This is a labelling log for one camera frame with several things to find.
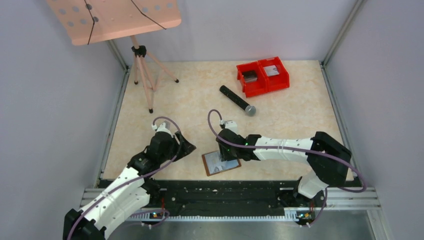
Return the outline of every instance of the table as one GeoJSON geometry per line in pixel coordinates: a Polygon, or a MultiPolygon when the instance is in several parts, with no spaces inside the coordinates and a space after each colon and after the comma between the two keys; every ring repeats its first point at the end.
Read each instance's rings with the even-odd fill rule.
{"type": "MultiPolygon", "coordinates": [[[[239,134],[261,134],[269,138],[302,139],[323,131],[342,142],[326,84],[318,61],[283,61],[290,75],[290,88],[250,97],[246,100],[238,82],[236,65],[252,61],[166,62],[164,65],[181,79],[179,84],[166,76],[159,83],[153,101],[160,106],[153,114],[146,111],[143,86],[134,84],[134,68],[126,86],[103,179],[115,179],[132,156],[150,143],[152,121],[167,116],[179,125],[183,136],[197,149],[154,175],[161,180],[297,180],[308,173],[307,165],[281,160],[241,162],[241,167],[207,176],[202,154],[217,151],[218,144],[207,123],[210,109],[217,109],[225,120],[238,124],[239,134]],[[221,85],[255,106],[257,113],[244,111],[226,98],[221,85]]],[[[148,63],[152,74],[160,68],[148,63]]],[[[219,131],[219,118],[212,116],[219,131]]],[[[349,171],[348,180],[352,180],[349,171]]]]}

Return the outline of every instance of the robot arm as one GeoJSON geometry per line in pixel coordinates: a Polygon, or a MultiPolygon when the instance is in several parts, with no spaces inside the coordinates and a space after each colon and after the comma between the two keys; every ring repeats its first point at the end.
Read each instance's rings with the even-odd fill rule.
{"type": "Polygon", "coordinates": [[[162,123],[156,129],[150,145],[131,158],[115,181],[78,212],[71,209],[66,214],[63,239],[68,238],[76,220],[90,208],[91,210],[85,214],[72,233],[72,240],[108,239],[131,214],[150,201],[158,201],[160,186],[149,177],[140,178],[140,176],[158,170],[161,164],[175,155],[174,161],[177,161],[196,149],[179,131],[175,136],[169,130],[169,123],[162,123]]]}
{"type": "Polygon", "coordinates": [[[231,146],[216,138],[221,158],[224,161],[233,160],[234,158],[245,161],[273,159],[298,162],[311,166],[312,171],[299,179],[297,189],[295,189],[296,195],[300,194],[312,199],[329,185],[342,187],[346,181],[347,166],[325,156],[290,149],[324,152],[349,163],[352,156],[351,152],[325,132],[316,132],[314,137],[304,139],[277,139],[259,134],[250,134],[244,138],[238,135],[237,124],[234,121],[221,121],[220,126],[222,130],[218,135],[224,140],[237,145],[258,147],[241,148],[231,146]]]}

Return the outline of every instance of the red storage tray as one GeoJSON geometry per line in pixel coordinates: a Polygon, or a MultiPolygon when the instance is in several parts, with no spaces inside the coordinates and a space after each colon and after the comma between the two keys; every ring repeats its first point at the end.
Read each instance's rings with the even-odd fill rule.
{"type": "Polygon", "coordinates": [[[268,92],[265,71],[262,67],[259,67],[259,63],[257,61],[237,65],[237,70],[237,79],[240,80],[241,89],[243,93],[246,94],[246,98],[265,94],[268,92]],[[252,70],[255,71],[257,75],[257,80],[254,82],[246,83],[242,73],[252,70]]]}
{"type": "Polygon", "coordinates": [[[264,67],[275,65],[279,74],[274,76],[265,76],[268,78],[268,92],[277,91],[280,89],[286,89],[290,87],[289,73],[284,68],[283,63],[281,62],[278,56],[271,57],[268,59],[262,59],[257,61],[259,66],[263,69],[264,67]]]}

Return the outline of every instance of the microphone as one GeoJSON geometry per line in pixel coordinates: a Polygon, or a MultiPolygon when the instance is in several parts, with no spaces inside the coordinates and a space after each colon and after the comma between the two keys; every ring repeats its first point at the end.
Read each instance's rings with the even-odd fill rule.
{"type": "Polygon", "coordinates": [[[219,91],[223,93],[231,101],[233,101],[235,104],[237,104],[241,109],[243,109],[248,116],[252,117],[253,115],[255,115],[256,107],[244,101],[241,97],[239,97],[237,94],[231,91],[228,87],[226,87],[225,85],[222,85],[219,88],[219,91]]]}

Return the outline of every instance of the tripod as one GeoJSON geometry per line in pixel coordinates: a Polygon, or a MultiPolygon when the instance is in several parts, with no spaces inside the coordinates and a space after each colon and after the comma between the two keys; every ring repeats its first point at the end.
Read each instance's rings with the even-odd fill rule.
{"type": "Polygon", "coordinates": [[[149,113],[152,114],[153,113],[153,103],[152,103],[152,98],[150,97],[149,87],[147,86],[147,81],[146,81],[144,71],[146,73],[148,81],[150,82],[151,89],[153,90],[153,92],[156,91],[157,84],[159,83],[159,81],[157,82],[157,84],[155,84],[155,82],[153,81],[149,67],[146,64],[145,56],[146,55],[149,56],[157,65],[159,65],[159,67],[161,67],[163,69],[163,71],[166,74],[168,74],[172,79],[175,79],[174,81],[176,83],[179,83],[180,80],[178,80],[178,78],[176,78],[160,61],[158,61],[158,59],[154,55],[149,53],[146,49],[146,46],[139,45],[139,43],[137,42],[136,36],[131,35],[130,38],[131,38],[131,41],[132,41],[132,44],[133,44],[133,47],[131,47],[131,49],[134,52],[134,66],[135,66],[134,84],[139,83],[138,79],[137,79],[137,65],[138,65],[138,69],[140,70],[140,75],[141,75],[141,81],[143,83],[144,93],[145,93],[146,98],[147,98],[148,111],[149,111],[149,113]]]}

